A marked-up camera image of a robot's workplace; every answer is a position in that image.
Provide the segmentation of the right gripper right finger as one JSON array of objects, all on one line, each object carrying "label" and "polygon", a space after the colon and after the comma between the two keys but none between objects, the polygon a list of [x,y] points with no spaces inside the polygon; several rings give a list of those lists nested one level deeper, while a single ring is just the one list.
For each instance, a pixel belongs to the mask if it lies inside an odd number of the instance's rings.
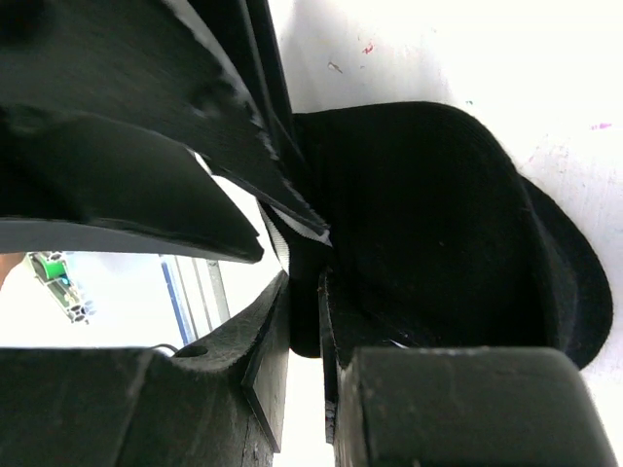
[{"label": "right gripper right finger", "polygon": [[403,348],[319,279],[325,436],[339,466],[613,466],[590,393],[547,347]]}]

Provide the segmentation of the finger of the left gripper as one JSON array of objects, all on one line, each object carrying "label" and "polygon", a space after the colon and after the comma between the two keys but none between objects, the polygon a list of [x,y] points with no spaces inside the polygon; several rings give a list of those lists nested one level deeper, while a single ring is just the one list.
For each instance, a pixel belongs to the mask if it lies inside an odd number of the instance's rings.
[{"label": "finger of the left gripper", "polygon": [[27,132],[80,117],[152,131],[315,233],[242,1],[5,1],[1,111]]},{"label": "finger of the left gripper", "polygon": [[184,146],[20,109],[1,113],[1,249],[263,256],[257,231]]}]

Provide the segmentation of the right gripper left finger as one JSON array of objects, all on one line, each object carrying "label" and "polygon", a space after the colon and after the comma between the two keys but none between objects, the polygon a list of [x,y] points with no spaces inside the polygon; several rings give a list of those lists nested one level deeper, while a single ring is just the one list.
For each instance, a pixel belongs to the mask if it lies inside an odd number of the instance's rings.
[{"label": "right gripper left finger", "polygon": [[5,349],[5,466],[269,466],[281,446],[289,284],[173,356]]}]

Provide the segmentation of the black sock white stripes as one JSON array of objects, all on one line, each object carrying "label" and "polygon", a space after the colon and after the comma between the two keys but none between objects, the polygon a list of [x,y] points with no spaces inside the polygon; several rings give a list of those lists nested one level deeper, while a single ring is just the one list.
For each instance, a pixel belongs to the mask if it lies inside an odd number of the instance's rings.
[{"label": "black sock white stripes", "polygon": [[319,278],[358,321],[408,346],[550,346],[588,366],[610,333],[603,265],[583,232],[476,118],[437,102],[294,118],[329,234],[263,214],[292,285],[291,348],[320,354]]}]

